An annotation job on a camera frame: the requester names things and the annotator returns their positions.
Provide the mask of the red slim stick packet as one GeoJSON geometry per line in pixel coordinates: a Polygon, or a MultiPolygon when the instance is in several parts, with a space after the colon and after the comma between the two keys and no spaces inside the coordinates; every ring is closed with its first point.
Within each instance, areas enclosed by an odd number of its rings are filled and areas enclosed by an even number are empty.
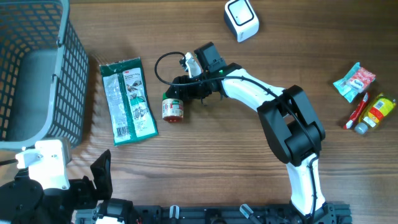
{"type": "Polygon", "coordinates": [[[363,96],[362,100],[359,102],[356,109],[350,115],[348,122],[343,126],[343,129],[350,129],[354,125],[354,123],[358,120],[360,114],[363,112],[368,103],[369,103],[369,92],[367,91],[363,96]]]}

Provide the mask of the dark green box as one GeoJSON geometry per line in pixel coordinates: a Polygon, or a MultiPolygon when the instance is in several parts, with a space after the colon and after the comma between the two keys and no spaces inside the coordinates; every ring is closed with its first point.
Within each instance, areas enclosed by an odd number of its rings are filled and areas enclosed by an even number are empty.
{"type": "Polygon", "coordinates": [[[158,135],[147,98],[141,59],[99,66],[108,104],[114,145],[129,144],[158,135]]]}

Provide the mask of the yellow liquid bottle grey cap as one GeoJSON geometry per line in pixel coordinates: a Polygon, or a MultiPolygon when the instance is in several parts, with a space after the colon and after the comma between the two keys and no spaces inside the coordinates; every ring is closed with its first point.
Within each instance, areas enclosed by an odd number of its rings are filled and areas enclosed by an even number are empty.
{"type": "Polygon", "coordinates": [[[376,129],[396,106],[397,100],[395,98],[384,93],[378,94],[365,107],[354,130],[358,134],[365,134],[369,130],[376,129]]]}

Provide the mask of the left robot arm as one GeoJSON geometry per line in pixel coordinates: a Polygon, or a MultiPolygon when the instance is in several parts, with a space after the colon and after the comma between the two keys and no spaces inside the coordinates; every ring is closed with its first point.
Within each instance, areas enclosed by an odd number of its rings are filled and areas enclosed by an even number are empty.
{"type": "Polygon", "coordinates": [[[69,189],[45,189],[19,172],[1,186],[1,223],[71,223],[76,210],[99,208],[96,223],[142,223],[128,200],[112,198],[111,152],[104,151],[90,165],[94,179],[70,180],[69,189]]]}

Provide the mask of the green white snack pack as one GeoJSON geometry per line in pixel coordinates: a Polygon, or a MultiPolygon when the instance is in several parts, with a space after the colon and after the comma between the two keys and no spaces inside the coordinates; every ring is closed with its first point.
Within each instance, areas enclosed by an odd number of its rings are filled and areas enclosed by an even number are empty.
{"type": "Polygon", "coordinates": [[[356,98],[358,92],[353,90],[347,81],[360,69],[360,63],[356,62],[349,72],[340,80],[333,83],[334,87],[338,90],[339,94],[343,96],[349,103],[352,103],[356,98]]]}

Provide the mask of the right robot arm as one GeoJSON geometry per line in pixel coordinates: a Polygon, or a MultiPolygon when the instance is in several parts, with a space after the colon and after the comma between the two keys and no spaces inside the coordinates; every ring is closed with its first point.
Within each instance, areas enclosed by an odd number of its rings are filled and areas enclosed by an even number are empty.
{"type": "Polygon", "coordinates": [[[267,143],[288,171],[290,203],[303,223],[316,223],[326,213],[318,174],[318,159],[325,130],[305,92],[254,78],[236,63],[227,64],[214,43],[184,54],[179,63],[187,72],[173,79],[164,93],[181,101],[202,100],[212,93],[238,100],[259,116],[267,143]]]}

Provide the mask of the green lid spice jar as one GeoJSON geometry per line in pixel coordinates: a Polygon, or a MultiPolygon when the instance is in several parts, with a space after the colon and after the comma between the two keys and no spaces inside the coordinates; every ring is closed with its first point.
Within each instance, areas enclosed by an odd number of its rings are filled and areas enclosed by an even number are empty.
{"type": "Polygon", "coordinates": [[[162,96],[162,119],[169,123],[183,120],[183,101],[176,98],[169,98],[166,93],[162,96]]]}

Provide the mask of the red juice carton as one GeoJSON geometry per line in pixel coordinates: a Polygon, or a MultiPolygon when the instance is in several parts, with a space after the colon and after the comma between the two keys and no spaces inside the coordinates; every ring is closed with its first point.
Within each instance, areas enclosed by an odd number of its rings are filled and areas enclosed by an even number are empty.
{"type": "Polygon", "coordinates": [[[347,85],[356,92],[362,93],[375,79],[375,74],[361,67],[348,79],[347,85]]]}

